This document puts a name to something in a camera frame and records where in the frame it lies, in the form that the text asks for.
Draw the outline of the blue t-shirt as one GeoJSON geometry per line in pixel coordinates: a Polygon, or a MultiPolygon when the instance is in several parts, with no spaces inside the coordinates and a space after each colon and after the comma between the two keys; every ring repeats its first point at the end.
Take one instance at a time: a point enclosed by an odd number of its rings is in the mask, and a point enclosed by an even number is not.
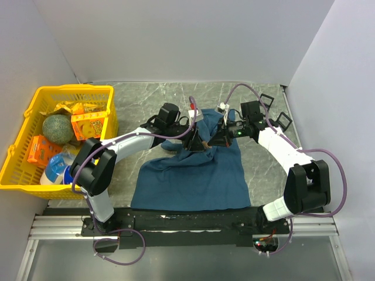
{"type": "Polygon", "coordinates": [[[161,148],[172,157],[144,163],[131,207],[148,210],[206,211],[250,206],[241,152],[236,141],[190,152],[180,143],[165,140],[161,148]]]}

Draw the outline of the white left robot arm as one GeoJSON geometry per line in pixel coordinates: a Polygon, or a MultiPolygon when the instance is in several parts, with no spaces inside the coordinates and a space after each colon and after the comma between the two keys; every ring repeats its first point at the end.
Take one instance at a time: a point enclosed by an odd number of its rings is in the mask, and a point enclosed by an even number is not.
{"type": "Polygon", "coordinates": [[[184,124],[180,122],[183,117],[179,107],[165,103],[158,114],[130,133],[104,141],[89,138],[83,143],[69,173],[72,185],[80,187],[79,192],[87,201],[93,224],[102,235],[110,235],[119,227],[108,194],[118,162],[169,139],[180,140],[188,151],[205,151],[197,126],[197,122],[203,119],[202,111],[195,103],[191,103],[190,107],[184,124]]]}

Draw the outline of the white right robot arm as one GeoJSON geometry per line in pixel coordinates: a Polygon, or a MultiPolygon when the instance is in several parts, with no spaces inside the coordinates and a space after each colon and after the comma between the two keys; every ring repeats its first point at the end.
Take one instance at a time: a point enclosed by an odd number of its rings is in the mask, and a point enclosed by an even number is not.
{"type": "Polygon", "coordinates": [[[249,137],[266,149],[287,174],[283,195],[261,207],[261,215],[256,219],[257,229],[267,234],[276,227],[277,220],[329,204],[328,164],[297,151],[285,141],[281,137],[282,128],[266,120],[259,102],[242,103],[241,110],[242,119],[231,121],[228,105],[220,103],[216,107],[223,117],[208,145],[229,147],[235,138],[249,137]]]}

